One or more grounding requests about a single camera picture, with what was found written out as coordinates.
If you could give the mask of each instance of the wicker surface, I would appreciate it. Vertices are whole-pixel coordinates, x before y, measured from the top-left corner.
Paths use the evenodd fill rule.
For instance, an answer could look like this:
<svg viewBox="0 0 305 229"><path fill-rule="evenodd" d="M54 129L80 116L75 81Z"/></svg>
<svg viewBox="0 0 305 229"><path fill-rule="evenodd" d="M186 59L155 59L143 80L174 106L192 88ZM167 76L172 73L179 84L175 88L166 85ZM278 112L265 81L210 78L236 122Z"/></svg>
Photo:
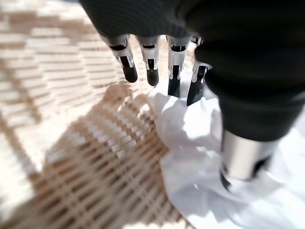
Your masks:
<svg viewBox="0 0 305 229"><path fill-rule="evenodd" d="M135 38L129 84L78 4L0 4L0 228L191 228L163 188ZM159 58L162 82L165 38Z"/></svg>

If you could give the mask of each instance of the woven rattan mat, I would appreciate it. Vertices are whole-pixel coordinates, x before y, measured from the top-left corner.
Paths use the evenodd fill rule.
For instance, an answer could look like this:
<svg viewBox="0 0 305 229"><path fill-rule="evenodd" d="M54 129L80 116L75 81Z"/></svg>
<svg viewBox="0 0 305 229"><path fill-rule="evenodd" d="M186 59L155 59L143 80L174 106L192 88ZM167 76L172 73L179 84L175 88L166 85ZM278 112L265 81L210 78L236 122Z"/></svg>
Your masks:
<svg viewBox="0 0 305 229"><path fill-rule="evenodd" d="M191 228L166 198L167 148L131 44L134 84L77 3L0 1L1 229ZM164 37L159 58L162 82Z"/></svg>

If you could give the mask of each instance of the robotic finger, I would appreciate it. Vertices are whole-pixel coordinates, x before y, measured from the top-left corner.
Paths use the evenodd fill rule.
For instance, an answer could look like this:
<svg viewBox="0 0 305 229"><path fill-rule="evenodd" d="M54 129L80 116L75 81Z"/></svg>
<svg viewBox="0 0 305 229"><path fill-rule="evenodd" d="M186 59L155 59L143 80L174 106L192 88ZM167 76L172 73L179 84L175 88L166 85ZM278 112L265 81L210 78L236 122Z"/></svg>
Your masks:
<svg viewBox="0 0 305 229"><path fill-rule="evenodd" d="M138 36L137 39L140 43L143 61L146 66L147 81L151 86L156 86L159 82L158 55L160 36Z"/></svg>
<svg viewBox="0 0 305 229"><path fill-rule="evenodd" d="M183 69L186 48L191 37L175 38L172 36L166 36L169 44L168 51L168 70L169 70L169 82L168 82L168 95L175 97L180 96L180 72Z"/></svg>
<svg viewBox="0 0 305 229"><path fill-rule="evenodd" d="M204 77L212 66L207 63L195 61L193 66L192 81L187 95L187 106L199 101L203 96Z"/></svg>
<svg viewBox="0 0 305 229"><path fill-rule="evenodd" d="M119 61L126 80L131 83L136 82L138 74L133 62L132 50L129 44L129 34L113 38L101 36L101 38L109 46L113 55Z"/></svg>

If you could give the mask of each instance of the robotic hand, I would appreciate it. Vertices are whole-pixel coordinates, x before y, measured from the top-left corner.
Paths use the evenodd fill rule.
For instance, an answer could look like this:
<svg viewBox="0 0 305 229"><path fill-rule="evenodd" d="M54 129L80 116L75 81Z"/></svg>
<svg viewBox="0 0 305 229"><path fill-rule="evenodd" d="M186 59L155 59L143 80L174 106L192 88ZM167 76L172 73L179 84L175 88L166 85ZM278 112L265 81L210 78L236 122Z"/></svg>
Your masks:
<svg viewBox="0 0 305 229"><path fill-rule="evenodd" d="M179 97L180 71L192 36L196 62L188 105L202 96L205 77L223 117L221 169L230 190L255 177L305 102L305 14L290 1L80 0L122 65L137 73L128 44L137 36L150 85L158 83L158 39L169 43L168 94Z"/></svg>

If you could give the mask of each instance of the white cloth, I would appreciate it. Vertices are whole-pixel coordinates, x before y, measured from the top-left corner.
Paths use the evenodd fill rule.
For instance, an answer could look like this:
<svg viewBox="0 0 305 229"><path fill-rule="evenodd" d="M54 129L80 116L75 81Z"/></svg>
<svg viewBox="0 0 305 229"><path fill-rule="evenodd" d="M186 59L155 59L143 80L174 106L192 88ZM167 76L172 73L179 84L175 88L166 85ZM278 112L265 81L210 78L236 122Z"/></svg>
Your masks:
<svg viewBox="0 0 305 229"><path fill-rule="evenodd" d="M305 114L281 140L268 171L233 195L219 179L218 99L205 88L207 99L187 107L191 75L182 72L179 99L167 96L166 84L148 96L158 135L170 149L161 159L169 200L198 229L305 228Z"/></svg>

